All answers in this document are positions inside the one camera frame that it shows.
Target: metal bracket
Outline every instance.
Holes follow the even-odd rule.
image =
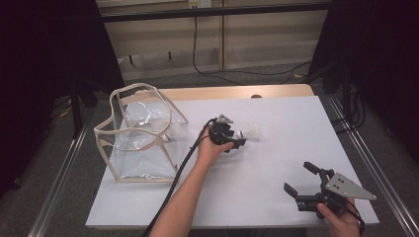
[[[364,190],[352,180],[340,173],[336,173],[326,184],[326,190],[342,197],[375,200],[377,197]]]

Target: forearm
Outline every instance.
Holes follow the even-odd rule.
[[[158,217],[150,236],[188,236],[209,168],[196,165]]]

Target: white table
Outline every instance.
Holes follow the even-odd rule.
[[[177,101],[190,121],[194,143],[204,123],[220,114],[234,120],[232,129],[257,123],[261,141],[223,154],[211,168],[193,228],[286,228],[321,226],[314,212],[299,212],[283,190],[285,182],[300,195],[319,192],[320,179],[302,167],[309,161],[359,180],[317,97]],[[189,173],[196,153],[180,182]],[[107,169],[86,225],[99,229],[132,229],[148,225],[170,184],[116,183]],[[378,223],[368,200],[356,200],[367,224]]]

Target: black curtain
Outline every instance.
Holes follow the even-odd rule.
[[[93,91],[124,86],[104,24],[60,21],[99,14],[95,0],[0,1],[0,196],[36,153],[53,101],[69,95],[73,81],[89,106],[95,105]]]

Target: human hand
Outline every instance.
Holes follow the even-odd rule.
[[[350,203],[346,203],[346,207],[356,213],[352,206],[355,205],[353,198],[348,198]],[[342,213],[335,215],[325,204],[319,203],[317,209],[329,221],[330,233],[333,237],[359,237],[360,227],[358,220],[347,211],[341,210]]]
[[[212,125],[209,125],[207,129],[204,130],[201,136],[201,142],[198,147],[198,158],[196,165],[209,168],[215,161],[218,159],[219,155],[231,149],[234,145],[232,142],[227,142],[222,145],[216,145],[210,140],[210,128]]]

